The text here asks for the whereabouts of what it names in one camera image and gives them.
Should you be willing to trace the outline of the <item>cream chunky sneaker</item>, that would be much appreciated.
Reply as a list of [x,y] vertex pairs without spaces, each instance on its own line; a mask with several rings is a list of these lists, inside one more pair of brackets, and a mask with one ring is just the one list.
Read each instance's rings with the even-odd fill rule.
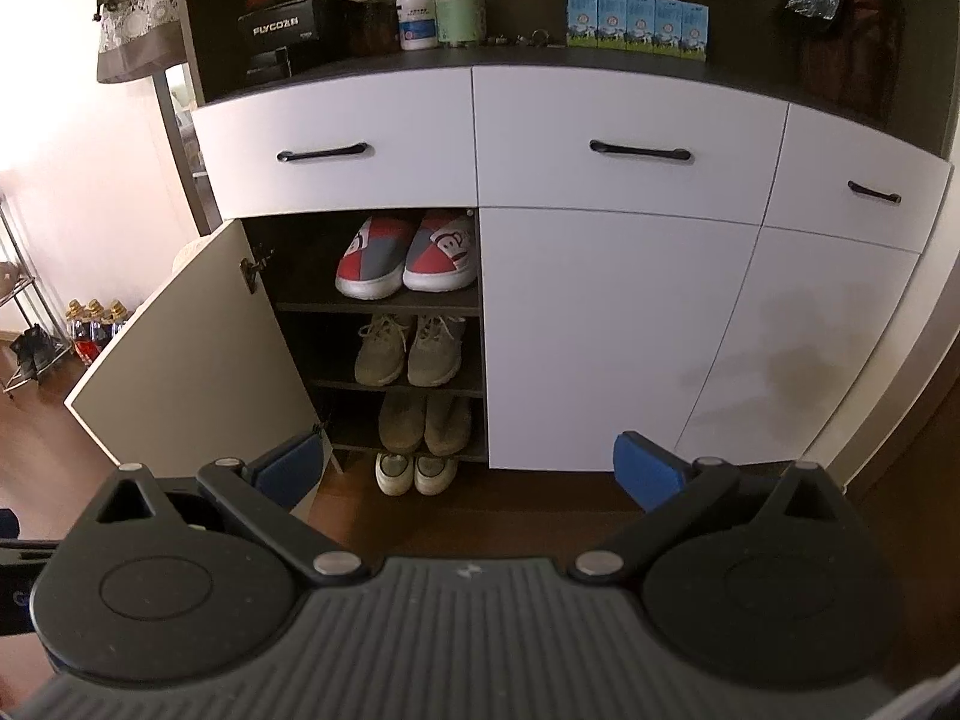
[[374,476],[382,494],[389,497],[403,496],[413,486],[415,461],[406,455],[377,454]]
[[423,496],[438,496],[451,486],[457,473],[457,460],[452,457],[428,457],[415,459],[415,489]]

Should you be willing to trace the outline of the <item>red grey slipper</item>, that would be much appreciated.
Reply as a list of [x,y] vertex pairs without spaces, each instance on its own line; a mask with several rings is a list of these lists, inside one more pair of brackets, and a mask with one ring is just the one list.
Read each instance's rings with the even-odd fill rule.
[[371,215],[338,262],[335,288],[347,298],[381,301],[402,286],[415,224],[402,216]]
[[450,293],[467,288],[475,278],[475,220],[465,211],[428,211],[405,257],[405,288],[417,293]]

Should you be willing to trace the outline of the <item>black shoes on rack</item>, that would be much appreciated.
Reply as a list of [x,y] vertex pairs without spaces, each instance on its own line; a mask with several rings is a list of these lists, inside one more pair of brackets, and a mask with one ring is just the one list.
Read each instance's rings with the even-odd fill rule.
[[64,345],[41,325],[33,325],[10,343],[10,349],[16,356],[21,376],[37,380],[64,351]]

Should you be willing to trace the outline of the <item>tan suede shoe left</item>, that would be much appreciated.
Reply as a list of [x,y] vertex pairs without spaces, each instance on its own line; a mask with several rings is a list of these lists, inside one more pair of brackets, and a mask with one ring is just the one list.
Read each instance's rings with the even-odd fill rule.
[[387,394],[379,413],[379,437],[391,454],[413,454],[425,435],[425,400],[415,392]]

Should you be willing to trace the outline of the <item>grey lace-up shoe left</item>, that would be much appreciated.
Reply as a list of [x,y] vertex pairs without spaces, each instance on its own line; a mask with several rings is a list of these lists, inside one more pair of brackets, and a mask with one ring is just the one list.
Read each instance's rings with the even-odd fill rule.
[[359,330],[355,380],[366,387],[386,387],[404,371],[412,324],[405,317],[374,314]]

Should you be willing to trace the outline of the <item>grey lace-up shoe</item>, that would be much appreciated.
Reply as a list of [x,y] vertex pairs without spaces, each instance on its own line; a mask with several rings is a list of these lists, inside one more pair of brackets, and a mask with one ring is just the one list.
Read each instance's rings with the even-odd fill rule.
[[355,380],[366,387],[386,387],[404,371],[412,324],[405,317],[374,314],[359,330]]
[[413,387],[441,387],[459,372],[464,328],[464,317],[418,317],[409,351],[409,382]]

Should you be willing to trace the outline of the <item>grey lace-up shoe right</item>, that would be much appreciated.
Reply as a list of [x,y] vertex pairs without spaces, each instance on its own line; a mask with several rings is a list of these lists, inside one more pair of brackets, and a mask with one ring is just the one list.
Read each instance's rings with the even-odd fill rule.
[[464,317],[418,317],[409,351],[409,382],[413,387],[441,387],[459,372],[464,328]]

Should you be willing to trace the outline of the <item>white cabinet right door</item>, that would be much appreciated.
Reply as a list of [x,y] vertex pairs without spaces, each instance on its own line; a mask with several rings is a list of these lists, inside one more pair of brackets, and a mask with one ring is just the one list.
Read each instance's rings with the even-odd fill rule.
[[883,245],[762,229],[677,454],[800,458],[866,366],[916,262]]

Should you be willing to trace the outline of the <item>bottles with gold caps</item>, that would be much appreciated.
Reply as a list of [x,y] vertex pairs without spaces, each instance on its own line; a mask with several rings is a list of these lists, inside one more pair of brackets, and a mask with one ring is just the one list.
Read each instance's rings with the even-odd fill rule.
[[65,310],[65,323],[76,356],[85,366],[91,366],[130,317],[132,312],[121,301],[112,301],[109,307],[104,307],[97,299],[88,304],[72,299]]

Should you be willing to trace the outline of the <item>right white drawer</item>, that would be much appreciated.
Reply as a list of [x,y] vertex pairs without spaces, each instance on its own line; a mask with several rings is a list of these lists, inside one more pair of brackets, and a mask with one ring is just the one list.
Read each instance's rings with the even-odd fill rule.
[[919,254],[949,176],[934,154],[793,104],[765,223]]

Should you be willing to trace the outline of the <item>white drawer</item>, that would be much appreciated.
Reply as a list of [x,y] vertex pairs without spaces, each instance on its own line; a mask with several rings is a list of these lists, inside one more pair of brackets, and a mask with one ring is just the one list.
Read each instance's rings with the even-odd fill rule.
[[473,72],[478,200],[757,224],[788,105],[605,70]]
[[934,154],[793,104],[765,223],[919,254],[949,176]]
[[265,91],[203,106],[194,124],[227,220],[477,203],[466,68]]

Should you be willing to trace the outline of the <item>left white drawer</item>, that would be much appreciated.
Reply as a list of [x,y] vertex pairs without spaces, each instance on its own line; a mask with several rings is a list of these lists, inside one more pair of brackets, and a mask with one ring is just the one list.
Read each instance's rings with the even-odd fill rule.
[[477,203],[466,68],[265,91],[203,106],[194,124],[227,220]]

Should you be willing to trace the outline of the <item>middle white drawer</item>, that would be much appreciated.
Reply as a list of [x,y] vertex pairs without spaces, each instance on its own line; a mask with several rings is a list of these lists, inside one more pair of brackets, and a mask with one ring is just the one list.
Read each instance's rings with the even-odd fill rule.
[[788,105],[605,70],[473,72],[478,200],[757,224]]

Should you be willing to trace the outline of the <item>black flycoan box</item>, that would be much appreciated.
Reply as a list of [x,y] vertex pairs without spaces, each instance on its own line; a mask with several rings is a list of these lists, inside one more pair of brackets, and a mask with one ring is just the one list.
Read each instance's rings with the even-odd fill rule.
[[285,0],[241,16],[248,85],[350,59],[363,49],[370,0]]

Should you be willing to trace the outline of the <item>blue milk carton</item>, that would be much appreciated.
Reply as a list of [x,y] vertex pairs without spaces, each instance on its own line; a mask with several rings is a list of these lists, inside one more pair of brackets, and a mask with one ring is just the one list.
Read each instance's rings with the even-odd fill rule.
[[682,54],[683,4],[680,0],[654,0],[652,45],[658,54],[679,57]]
[[599,0],[566,0],[566,45],[596,47]]
[[627,16],[628,0],[597,0],[597,46],[623,50]]
[[654,52],[656,0],[626,0],[625,47],[631,52]]
[[680,50],[684,59],[704,62],[708,54],[709,8],[706,5],[682,4]]

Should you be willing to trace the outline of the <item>grey lace handbag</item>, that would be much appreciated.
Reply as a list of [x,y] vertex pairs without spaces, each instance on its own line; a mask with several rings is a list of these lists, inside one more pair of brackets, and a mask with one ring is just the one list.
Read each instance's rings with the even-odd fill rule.
[[179,0],[96,0],[96,80],[135,82],[185,64]]

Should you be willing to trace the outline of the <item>white pill bottle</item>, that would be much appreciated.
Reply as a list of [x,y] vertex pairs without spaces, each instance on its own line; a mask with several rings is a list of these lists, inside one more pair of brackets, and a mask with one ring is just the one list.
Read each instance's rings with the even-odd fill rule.
[[402,49],[412,52],[438,46],[436,0],[395,0],[395,8]]

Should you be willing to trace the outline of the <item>green glass jar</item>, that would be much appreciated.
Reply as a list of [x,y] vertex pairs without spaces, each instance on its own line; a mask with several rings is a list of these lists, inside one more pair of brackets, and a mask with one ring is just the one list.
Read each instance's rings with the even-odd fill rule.
[[438,41],[443,47],[475,47],[487,37],[485,0],[436,0]]

